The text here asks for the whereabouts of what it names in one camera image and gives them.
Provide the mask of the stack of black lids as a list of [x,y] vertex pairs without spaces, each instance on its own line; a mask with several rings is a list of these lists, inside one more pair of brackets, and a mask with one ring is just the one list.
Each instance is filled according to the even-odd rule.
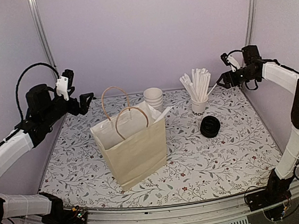
[[202,119],[200,132],[206,138],[214,138],[220,130],[220,121],[214,116],[206,116]]

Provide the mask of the kraft paper bag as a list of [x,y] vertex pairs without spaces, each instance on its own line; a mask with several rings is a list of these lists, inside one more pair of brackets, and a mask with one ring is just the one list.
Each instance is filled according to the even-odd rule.
[[123,190],[129,190],[167,163],[165,118],[146,101],[127,105],[91,127],[108,168]]

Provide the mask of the stack of white paper cups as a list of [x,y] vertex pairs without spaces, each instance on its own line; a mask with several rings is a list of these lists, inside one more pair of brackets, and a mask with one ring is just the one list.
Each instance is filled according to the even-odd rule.
[[163,94],[159,88],[149,88],[143,92],[144,100],[152,108],[162,112],[163,111]]

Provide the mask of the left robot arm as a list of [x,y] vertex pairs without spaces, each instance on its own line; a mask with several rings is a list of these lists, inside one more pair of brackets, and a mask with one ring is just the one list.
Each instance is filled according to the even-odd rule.
[[[20,122],[13,131],[0,142],[0,177],[24,154],[37,147],[52,132],[53,125],[66,114],[78,116],[88,112],[94,98],[93,93],[73,98],[74,73],[66,69],[58,72],[55,87],[39,84],[26,93],[27,111],[18,108]],[[0,194],[0,223],[4,219],[39,215],[43,222],[66,224],[84,221],[84,211],[79,206],[66,210],[63,201],[49,193],[37,195]]]

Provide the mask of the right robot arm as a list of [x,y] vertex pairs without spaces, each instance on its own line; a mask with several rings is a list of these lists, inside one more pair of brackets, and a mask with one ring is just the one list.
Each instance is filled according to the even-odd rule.
[[271,81],[290,92],[294,99],[291,109],[292,130],[283,156],[278,165],[270,172],[264,200],[275,204],[288,190],[295,177],[299,165],[299,72],[279,63],[276,59],[263,59],[258,47],[248,45],[239,50],[244,59],[241,67],[231,53],[223,53],[221,60],[231,70],[224,72],[217,80],[217,85],[229,89],[246,85],[250,81],[255,84],[262,80]]

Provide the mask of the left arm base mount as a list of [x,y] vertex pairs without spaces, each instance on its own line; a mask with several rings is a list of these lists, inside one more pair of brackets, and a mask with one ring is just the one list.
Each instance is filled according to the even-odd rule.
[[62,205],[55,205],[49,214],[42,216],[41,221],[45,224],[86,224],[88,213],[79,206],[66,210]]

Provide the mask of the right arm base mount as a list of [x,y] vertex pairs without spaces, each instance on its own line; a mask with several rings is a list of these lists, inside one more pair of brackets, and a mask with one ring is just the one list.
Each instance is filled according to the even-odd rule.
[[[251,211],[256,211],[267,206],[272,206],[279,202],[289,200],[291,193],[289,186],[293,177],[288,179],[279,179],[277,175],[270,177],[266,188],[259,192],[244,195],[244,201],[249,206]],[[284,218],[288,211],[289,201],[287,205],[279,205],[274,208],[268,209],[264,212],[266,218],[271,221],[279,221]]]

